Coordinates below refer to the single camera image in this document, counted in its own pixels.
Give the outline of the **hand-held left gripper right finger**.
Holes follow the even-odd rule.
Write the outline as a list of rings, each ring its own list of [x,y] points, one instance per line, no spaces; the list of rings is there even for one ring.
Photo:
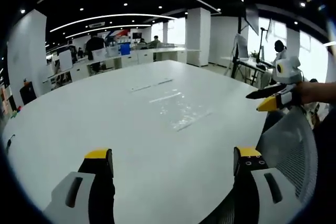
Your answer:
[[[234,148],[234,223],[291,223],[302,208],[294,185],[253,147]]]

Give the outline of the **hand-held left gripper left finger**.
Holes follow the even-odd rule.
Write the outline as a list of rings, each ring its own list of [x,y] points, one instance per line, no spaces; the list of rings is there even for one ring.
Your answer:
[[[115,223],[113,176],[112,150],[89,152],[54,188],[44,215],[51,223]]]

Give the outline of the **person's right hand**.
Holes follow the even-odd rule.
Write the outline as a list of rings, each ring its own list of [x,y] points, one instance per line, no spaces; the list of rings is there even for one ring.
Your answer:
[[[299,94],[301,104],[318,102],[318,82],[300,82],[296,86],[296,92]]]

